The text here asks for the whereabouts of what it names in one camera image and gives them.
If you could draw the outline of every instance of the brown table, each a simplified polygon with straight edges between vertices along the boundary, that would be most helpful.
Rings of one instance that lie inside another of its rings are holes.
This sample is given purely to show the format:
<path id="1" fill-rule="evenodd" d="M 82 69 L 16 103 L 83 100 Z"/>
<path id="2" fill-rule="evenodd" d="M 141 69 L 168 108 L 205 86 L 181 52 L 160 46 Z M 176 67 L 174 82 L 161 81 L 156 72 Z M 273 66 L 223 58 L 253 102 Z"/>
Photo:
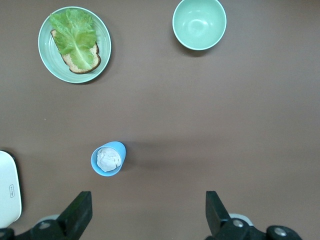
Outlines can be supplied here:
<path id="1" fill-rule="evenodd" d="M 23 212 L 16 233 L 91 191 L 81 239 L 203 240 L 205 195 L 262 231 L 320 236 L 320 1 L 221 0 L 222 40 L 184 48 L 172 30 L 179 0 L 1 1 L 0 148 L 17 158 Z M 46 17 L 96 13 L 112 54 L 88 84 L 54 77 L 38 52 Z M 92 152 L 127 148 L 116 176 Z"/>

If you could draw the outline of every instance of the light green bowl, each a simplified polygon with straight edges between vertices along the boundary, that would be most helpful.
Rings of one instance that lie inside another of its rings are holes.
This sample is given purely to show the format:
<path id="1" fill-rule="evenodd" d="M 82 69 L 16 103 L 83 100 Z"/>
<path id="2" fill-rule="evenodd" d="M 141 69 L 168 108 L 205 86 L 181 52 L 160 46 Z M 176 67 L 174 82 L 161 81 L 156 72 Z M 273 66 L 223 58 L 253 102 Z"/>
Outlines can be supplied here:
<path id="1" fill-rule="evenodd" d="M 111 56 L 110 34 L 104 22 L 93 12 L 85 8 L 78 6 L 67 6 L 54 11 L 53 14 L 62 13 L 66 9 L 81 9 L 91 15 L 97 37 L 96 43 L 99 47 L 99 55 L 101 58 L 100 65 L 93 71 L 84 74 L 76 74 L 71 72 L 61 55 L 58 53 L 58 48 L 50 34 L 50 31 L 53 28 L 50 24 L 49 16 L 42 24 L 38 36 L 38 49 L 40 57 L 46 68 L 58 79 L 73 84 L 85 83 L 96 78 L 106 68 Z"/>
<path id="2" fill-rule="evenodd" d="M 172 27 L 182 45 L 206 50 L 224 35 L 227 16 L 218 0 L 182 0 L 174 11 Z"/>

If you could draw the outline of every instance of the cup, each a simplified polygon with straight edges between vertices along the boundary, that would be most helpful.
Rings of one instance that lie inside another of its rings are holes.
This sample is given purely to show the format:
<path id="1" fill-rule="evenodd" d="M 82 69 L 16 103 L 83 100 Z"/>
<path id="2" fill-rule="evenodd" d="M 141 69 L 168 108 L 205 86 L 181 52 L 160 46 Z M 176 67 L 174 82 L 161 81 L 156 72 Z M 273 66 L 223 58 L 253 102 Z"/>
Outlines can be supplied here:
<path id="1" fill-rule="evenodd" d="M 117 166 L 114 170 L 111 170 L 111 171 L 103 171 L 97 164 L 97 161 L 98 161 L 98 151 L 102 148 L 111 148 L 111 149 L 114 149 L 119 155 L 120 155 L 120 158 L 121 158 L 121 165 L 120 166 Z M 116 175 L 120 169 L 122 168 L 122 165 L 124 164 L 124 161 L 125 161 L 125 158 L 126 158 L 126 147 L 125 145 L 123 145 L 121 142 L 119 141 L 111 141 L 111 142 L 108 142 L 100 147 L 98 147 L 96 150 L 94 150 L 94 152 L 92 153 L 91 155 L 91 166 L 93 168 L 93 170 L 101 175 L 101 176 L 104 176 L 104 177 L 111 177 L 113 175 Z"/>

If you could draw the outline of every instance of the toast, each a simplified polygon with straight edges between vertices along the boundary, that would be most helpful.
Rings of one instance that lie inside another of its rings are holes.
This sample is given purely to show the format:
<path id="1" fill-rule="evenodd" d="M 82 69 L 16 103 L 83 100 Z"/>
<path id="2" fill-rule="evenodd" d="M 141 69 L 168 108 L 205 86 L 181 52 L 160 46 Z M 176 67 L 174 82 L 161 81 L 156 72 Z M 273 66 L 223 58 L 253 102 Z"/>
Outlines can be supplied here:
<path id="1" fill-rule="evenodd" d="M 51 33 L 51 36 L 53 37 L 53 40 L 54 40 L 57 31 L 55 29 L 53 29 L 50 33 Z M 72 62 L 70 54 L 61 55 L 61 57 L 62 57 L 64 63 L 69 66 L 69 70 L 71 72 L 73 72 L 75 74 L 87 74 L 87 73 L 91 72 L 92 70 L 96 69 L 101 63 L 101 58 L 99 56 L 99 47 L 98 47 L 97 43 L 95 43 L 95 45 L 92 48 L 90 48 L 90 52 L 93 54 L 93 62 L 91 64 L 92 68 L 90 68 L 90 69 L 79 69 Z"/>

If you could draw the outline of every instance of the sandwich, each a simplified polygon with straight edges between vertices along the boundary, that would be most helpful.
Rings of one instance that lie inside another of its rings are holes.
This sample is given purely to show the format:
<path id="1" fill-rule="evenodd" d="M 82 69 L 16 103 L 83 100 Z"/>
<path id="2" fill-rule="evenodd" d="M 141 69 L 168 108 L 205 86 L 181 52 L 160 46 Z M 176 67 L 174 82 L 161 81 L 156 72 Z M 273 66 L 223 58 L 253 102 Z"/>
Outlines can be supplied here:
<path id="1" fill-rule="evenodd" d="M 94 21 L 88 13 L 67 8 L 65 12 L 51 14 L 50 23 L 51 36 L 71 72 L 86 74 L 100 65 Z"/>

